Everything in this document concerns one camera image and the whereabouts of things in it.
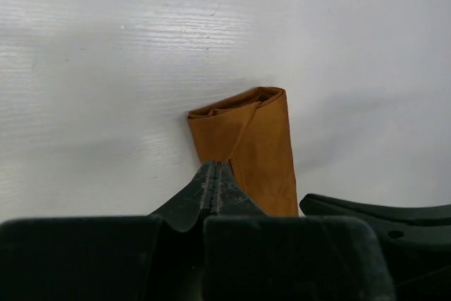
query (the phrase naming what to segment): black plastic part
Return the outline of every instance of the black plastic part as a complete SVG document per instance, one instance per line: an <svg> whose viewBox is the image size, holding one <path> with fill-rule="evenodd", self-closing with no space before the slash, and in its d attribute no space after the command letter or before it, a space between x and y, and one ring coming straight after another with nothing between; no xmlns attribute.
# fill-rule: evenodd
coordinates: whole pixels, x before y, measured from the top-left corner
<svg viewBox="0 0 451 301"><path fill-rule="evenodd" d="M377 240L349 218L270 218L206 162L149 216L0 225L0 300L393 300Z"/></svg>
<svg viewBox="0 0 451 301"><path fill-rule="evenodd" d="M399 300L451 300L451 205L397 208L308 194L306 216L353 216L381 243Z"/></svg>

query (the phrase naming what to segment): orange-brown towel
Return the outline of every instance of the orange-brown towel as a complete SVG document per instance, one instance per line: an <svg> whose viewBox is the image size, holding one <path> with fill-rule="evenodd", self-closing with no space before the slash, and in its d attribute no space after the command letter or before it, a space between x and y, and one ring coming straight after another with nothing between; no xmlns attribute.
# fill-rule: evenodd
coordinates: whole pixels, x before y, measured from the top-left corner
<svg viewBox="0 0 451 301"><path fill-rule="evenodd" d="M228 162L241 188L271 216L298 216L285 90L258 87L188 115L201 162Z"/></svg>

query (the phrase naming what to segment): cloth fold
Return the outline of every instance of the cloth fold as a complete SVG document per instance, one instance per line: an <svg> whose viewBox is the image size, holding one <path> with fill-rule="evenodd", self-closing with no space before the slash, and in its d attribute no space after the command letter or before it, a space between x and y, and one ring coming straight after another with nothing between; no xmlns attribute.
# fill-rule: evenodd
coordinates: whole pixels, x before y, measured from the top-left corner
<svg viewBox="0 0 451 301"><path fill-rule="evenodd" d="M228 162L267 214L299 215L285 90L254 88L189 112L188 124L201 162Z"/></svg>

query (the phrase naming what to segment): screw hole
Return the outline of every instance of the screw hole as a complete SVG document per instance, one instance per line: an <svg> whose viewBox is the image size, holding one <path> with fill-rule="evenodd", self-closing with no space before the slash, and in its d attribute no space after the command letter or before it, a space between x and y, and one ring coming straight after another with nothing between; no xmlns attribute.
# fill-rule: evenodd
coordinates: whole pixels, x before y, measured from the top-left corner
<svg viewBox="0 0 451 301"><path fill-rule="evenodd" d="M388 232L388 236L390 236L392 239L399 239L404 236L404 233L402 231L390 231Z"/></svg>

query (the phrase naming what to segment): brown cloth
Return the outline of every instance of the brown cloth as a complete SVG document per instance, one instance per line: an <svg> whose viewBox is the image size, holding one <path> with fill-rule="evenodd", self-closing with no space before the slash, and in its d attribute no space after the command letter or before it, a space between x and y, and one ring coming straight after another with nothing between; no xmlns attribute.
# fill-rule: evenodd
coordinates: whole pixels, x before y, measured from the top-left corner
<svg viewBox="0 0 451 301"><path fill-rule="evenodd" d="M249 90L191 111L188 124L201 162L228 162L267 214L299 215L285 90Z"/></svg>

